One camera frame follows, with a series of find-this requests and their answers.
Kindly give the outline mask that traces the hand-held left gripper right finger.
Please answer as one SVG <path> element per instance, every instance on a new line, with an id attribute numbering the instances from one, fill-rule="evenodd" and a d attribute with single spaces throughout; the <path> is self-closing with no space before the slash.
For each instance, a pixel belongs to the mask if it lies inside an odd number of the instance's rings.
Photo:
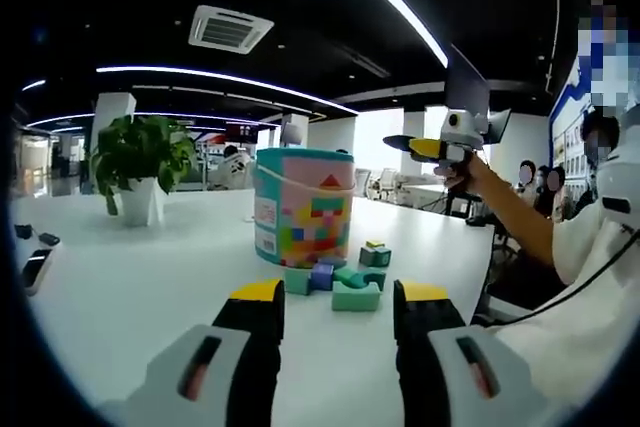
<path id="1" fill-rule="evenodd" d="M 439 287 L 396 280 L 394 338 L 406 426 L 547 426 L 556 406 L 528 364 L 467 325 Z"/>

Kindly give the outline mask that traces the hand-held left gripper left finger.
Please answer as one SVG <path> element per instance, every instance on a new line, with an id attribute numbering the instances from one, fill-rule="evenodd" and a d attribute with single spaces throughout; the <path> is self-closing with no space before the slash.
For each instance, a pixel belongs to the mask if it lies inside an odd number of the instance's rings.
<path id="1" fill-rule="evenodd" d="M 285 290 L 280 279 L 233 292 L 209 325 L 157 354 L 143 383 L 99 412 L 112 426 L 268 426 L 281 368 Z"/>

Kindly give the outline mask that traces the person's right hand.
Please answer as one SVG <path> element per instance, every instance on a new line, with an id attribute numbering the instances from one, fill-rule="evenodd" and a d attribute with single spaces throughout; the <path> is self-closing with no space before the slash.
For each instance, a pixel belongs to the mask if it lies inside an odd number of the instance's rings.
<path id="1" fill-rule="evenodd" d="M 449 166 L 438 165 L 434 169 L 434 174 L 442 179 L 447 190 L 481 194 L 492 171 L 483 160 L 473 153 L 466 163 Z"/>

